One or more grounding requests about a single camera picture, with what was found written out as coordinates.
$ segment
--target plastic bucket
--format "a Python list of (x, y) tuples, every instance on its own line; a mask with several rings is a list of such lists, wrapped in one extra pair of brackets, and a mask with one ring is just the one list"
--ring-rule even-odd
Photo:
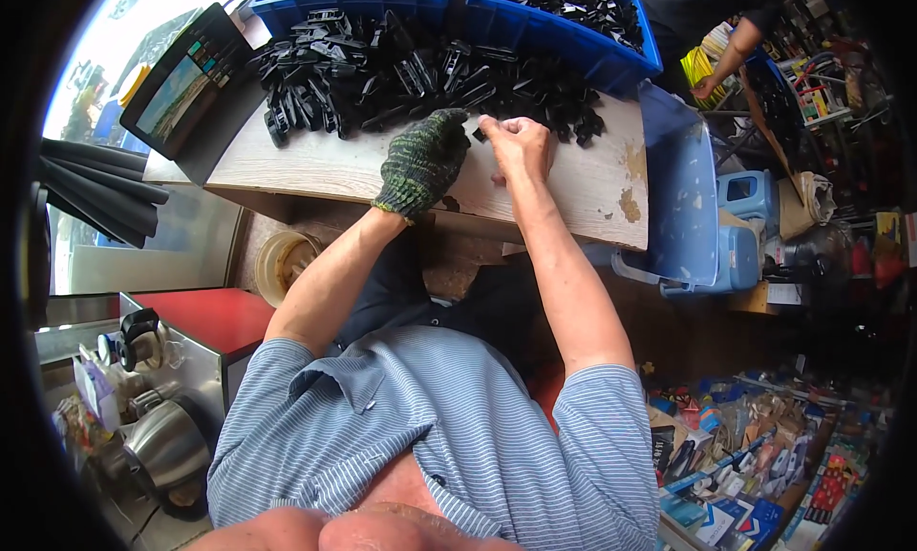
[(274, 308), (280, 306), (295, 280), (292, 265), (300, 266), (301, 260), (308, 265), (321, 252), (317, 238), (296, 231), (281, 231), (269, 238), (255, 259), (255, 284), (261, 297)]

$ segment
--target yellow cable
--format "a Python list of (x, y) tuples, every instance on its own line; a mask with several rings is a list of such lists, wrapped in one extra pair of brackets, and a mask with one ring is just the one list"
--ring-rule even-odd
[[(707, 59), (707, 54), (700, 47), (691, 50), (687, 56), (682, 58), (682, 69), (684, 69), (685, 75), (688, 76), (688, 82), (691, 87), (694, 87), (704, 76), (714, 73), (714, 67), (710, 64), (710, 60)], [(704, 100), (695, 97), (694, 101), (700, 109), (713, 109), (725, 97), (726, 91), (721, 85), (718, 85), (710, 97)]]

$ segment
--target window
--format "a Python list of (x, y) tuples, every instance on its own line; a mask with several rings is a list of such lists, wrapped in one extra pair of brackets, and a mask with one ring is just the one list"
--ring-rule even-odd
[(138, 64), (155, 65), (205, 7), (227, 0), (105, 0), (58, 81), (44, 136), (148, 152), (118, 124), (117, 96)]
[[(104, 0), (76, 44), (45, 116), (46, 138), (149, 153), (118, 120), (119, 94), (205, 7), (228, 0)], [(49, 206), (51, 294), (175, 290), (223, 284), (239, 207), (196, 187), (169, 187), (156, 236), (136, 250)]]

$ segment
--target tablet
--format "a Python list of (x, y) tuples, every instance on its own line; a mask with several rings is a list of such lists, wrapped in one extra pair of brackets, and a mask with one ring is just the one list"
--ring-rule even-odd
[(175, 159), (204, 114), (244, 75), (254, 51), (219, 4), (179, 34), (137, 88), (121, 125)]

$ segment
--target shelf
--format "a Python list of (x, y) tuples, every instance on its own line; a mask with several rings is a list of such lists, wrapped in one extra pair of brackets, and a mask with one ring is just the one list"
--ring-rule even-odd
[(698, 479), (703, 479), (705, 477), (711, 476), (717, 473), (718, 470), (726, 467), (727, 465), (730, 465), (736, 461), (740, 461), (743, 457), (745, 457), (747, 453), (749, 453), (750, 451), (754, 451), (763, 442), (765, 442), (765, 440), (771, 437), (776, 430), (777, 429), (775, 427), (772, 428), (770, 431), (762, 434), (761, 437), (756, 439), (754, 442), (751, 442), (748, 445), (748, 447), (744, 449), (740, 449), (738, 451), (735, 451), (727, 455), (723, 459), (720, 459), (719, 461), (717, 461), (714, 465), (705, 467), (704, 469), (701, 469), (700, 471), (695, 471), (690, 476), (684, 476), (681, 479), (676, 479), (675, 481), (672, 481), (669, 485), (662, 486), (661, 488), (659, 488), (659, 494), (665, 495), (666, 493), (675, 493), (677, 491), (681, 491), (683, 488), (686, 488), (694, 484), (694, 482), (697, 481)]

